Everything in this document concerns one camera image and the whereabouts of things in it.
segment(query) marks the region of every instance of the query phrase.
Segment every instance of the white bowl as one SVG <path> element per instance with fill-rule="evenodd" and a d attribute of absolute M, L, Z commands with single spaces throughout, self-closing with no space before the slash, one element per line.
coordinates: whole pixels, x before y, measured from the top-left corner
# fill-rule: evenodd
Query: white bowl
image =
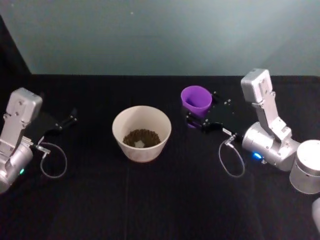
<path fill-rule="evenodd" d="M 146 148 L 125 144 L 124 137 L 131 131 L 147 129 L 154 131 L 160 143 Z M 171 122 L 164 112 L 151 106 L 133 106 L 120 112 L 112 124 L 112 133 L 123 153 L 132 161 L 146 163 L 154 160 L 162 152 L 171 134 Z"/>

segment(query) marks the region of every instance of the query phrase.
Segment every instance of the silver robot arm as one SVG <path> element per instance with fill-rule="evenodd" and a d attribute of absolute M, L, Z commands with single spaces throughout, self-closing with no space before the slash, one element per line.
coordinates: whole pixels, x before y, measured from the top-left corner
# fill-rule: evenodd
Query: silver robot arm
<path fill-rule="evenodd" d="M 33 158 L 30 146 L 34 143 L 24 137 L 24 131 L 38 116 L 42 102 L 40 96 L 25 88 L 11 93 L 0 135 L 0 193 L 12 185 Z M 44 148 L 41 151 L 50 153 Z"/>
<path fill-rule="evenodd" d="M 300 144 L 291 138 L 291 129 L 278 115 L 269 71 L 252 70 L 241 80 L 241 87 L 245 100 L 255 108 L 259 120 L 245 133 L 242 147 L 259 153 L 276 168 L 290 171 Z"/>
<path fill-rule="evenodd" d="M 292 131 L 279 117 L 269 71 L 254 69 L 242 80 L 244 98 L 256 109 L 258 122 L 245 133 L 242 147 L 264 156 L 283 171 L 290 171 L 290 182 L 299 192 L 320 192 L 320 140 L 294 141 Z M 312 218 L 320 232 L 320 198 L 312 204 Z"/>

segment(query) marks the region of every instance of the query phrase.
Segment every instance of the cable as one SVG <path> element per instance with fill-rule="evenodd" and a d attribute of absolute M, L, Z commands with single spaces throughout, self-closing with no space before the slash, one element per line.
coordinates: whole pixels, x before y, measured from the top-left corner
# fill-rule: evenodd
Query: cable
<path fill-rule="evenodd" d="M 224 168 L 225 172 L 226 172 L 230 177 L 233 177 L 233 178 L 241 178 L 241 177 L 245 174 L 245 172 L 246 172 L 246 167 L 245 167 L 244 160 L 243 160 L 243 158 L 241 157 L 240 153 L 239 153 L 238 150 L 235 148 L 235 146 L 233 146 L 233 145 L 231 144 L 231 142 L 232 142 L 234 139 L 235 139 L 235 136 L 232 136 L 232 137 L 230 137 L 229 139 L 224 140 L 224 141 L 220 144 L 220 146 L 219 146 L 219 152 L 218 152 L 218 154 L 219 154 L 219 160 L 220 160 L 220 163 L 221 163 L 222 167 Z M 221 148 L 222 148 L 223 145 L 226 145 L 226 146 L 230 147 L 230 148 L 233 149 L 233 150 L 235 151 L 235 153 L 238 155 L 238 157 L 239 157 L 239 159 L 240 159 L 240 161 L 241 161 L 241 164 L 242 164 L 242 172 L 241 172 L 240 175 L 233 175 L 233 174 L 231 174 L 231 173 L 228 171 L 228 169 L 226 168 L 226 166 L 224 165 L 224 163 L 222 162 L 222 159 L 221 159 Z"/>
<path fill-rule="evenodd" d="M 68 159 L 67 159 L 67 156 L 65 154 L 65 152 L 62 150 L 61 147 L 59 147 L 58 145 L 55 145 L 53 143 L 50 143 L 50 142 L 41 142 L 40 145 L 49 145 L 49 146 L 52 146 L 52 147 L 55 147 L 57 148 L 63 155 L 64 157 L 64 162 L 65 162 L 65 167 L 64 167 L 64 170 L 61 174 L 57 175 L 57 176 L 52 176 L 52 175 L 49 175 L 48 173 L 46 173 L 46 171 L 44 170 L 44 162 L 45 162 L 45 159 L 46 159 L 46 156 L 47 154 L 45 153 L 41 159 L 41 162 L 40 162 L 40 169 L 41 169 L 41 172 L 48 178 L 50 179 L 59 179 L 61 178 L 63 175 L 65 175 L 65 173 L 67 172 L 67 168 L 68 168 Z"/>

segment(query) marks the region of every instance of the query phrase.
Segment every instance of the black tablecloth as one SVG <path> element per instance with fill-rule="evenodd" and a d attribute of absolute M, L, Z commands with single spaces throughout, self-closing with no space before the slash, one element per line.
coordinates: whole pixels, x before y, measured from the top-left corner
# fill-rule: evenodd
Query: black tablecloth
<path fill-rule="evenodd" d="M 218 91 L 237 102 L 248 126 L 257 118 L 244 101 L 241 77 L 30 76 L 1 78 L 0 109 L 25 87 L 45 93 L 43 110 L 62 120 L 78 108 L 79 123 L 50 139 L 68 156 L 58 180 L 41 175 L 35 156 L 0 196 L 1 240 L 315 240 L 311 215 L 319 195 L 304 195 L 289 173 L 241 150 L 246 174 L 230 178 L 218 159 L 226 135 L 188 129 L 180 93 L 189 85 Z M 273 77 L 278 112 L 303 142 L 320 139 L 320 79 Z M 172 134 L 150 163 L 125 158 L 112 135 L 114 117 L 134 105 L 164 111 Z M 231 153 L 228 166 L 237 171 Z"/>

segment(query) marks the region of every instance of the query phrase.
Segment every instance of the gray wall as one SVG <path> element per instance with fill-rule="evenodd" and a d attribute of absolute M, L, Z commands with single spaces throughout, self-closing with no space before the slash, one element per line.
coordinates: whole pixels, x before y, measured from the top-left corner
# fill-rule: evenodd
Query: gray wall
<path fill-rule="evenodd" d="M 320 75 L 320 0 L 0 0 L 32 73 Z"/>

